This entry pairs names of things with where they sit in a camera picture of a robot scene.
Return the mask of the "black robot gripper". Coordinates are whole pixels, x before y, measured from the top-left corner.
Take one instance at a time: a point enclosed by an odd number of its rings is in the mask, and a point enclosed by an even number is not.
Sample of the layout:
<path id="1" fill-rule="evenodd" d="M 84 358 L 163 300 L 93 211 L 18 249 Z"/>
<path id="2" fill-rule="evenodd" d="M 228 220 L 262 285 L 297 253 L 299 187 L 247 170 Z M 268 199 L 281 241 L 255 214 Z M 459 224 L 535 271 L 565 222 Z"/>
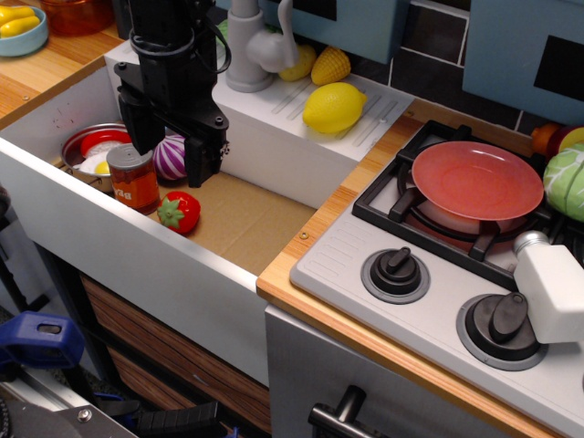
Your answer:
<path id="1" fill-rule="evenodd" d="M 130 35 L 139 62 L 119 62 L 120 114 L 140 155 L 153 151 L 170 128 L 184 138 L 188 185 L 200 188 L 219 173 L 228 153 L 229 122 L 213 99 L 217 76 L 229 61 L 217 65 L 215 26 L 190 29 L 175 44 L 156 44 L 152 37 Z"/>

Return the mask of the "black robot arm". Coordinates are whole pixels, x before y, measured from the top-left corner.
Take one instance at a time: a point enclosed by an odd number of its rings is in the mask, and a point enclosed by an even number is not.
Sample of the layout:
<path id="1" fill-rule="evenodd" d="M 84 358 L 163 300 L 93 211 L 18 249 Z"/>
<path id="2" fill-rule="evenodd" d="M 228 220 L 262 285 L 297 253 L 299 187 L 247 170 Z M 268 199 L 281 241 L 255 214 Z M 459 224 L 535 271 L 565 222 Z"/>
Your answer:
<path id="1" fill-rule="evenodd" d="M 130 46 L 138 63 L 120 62 L 120 115 L 139 154 L 152 151 L 167 130 L 184 138 L 190 186 L 219 173 L 229 121 L 213 98 L 216 40 L 221 32 L 207 13 L 212 1 L 131 1 Z"/>

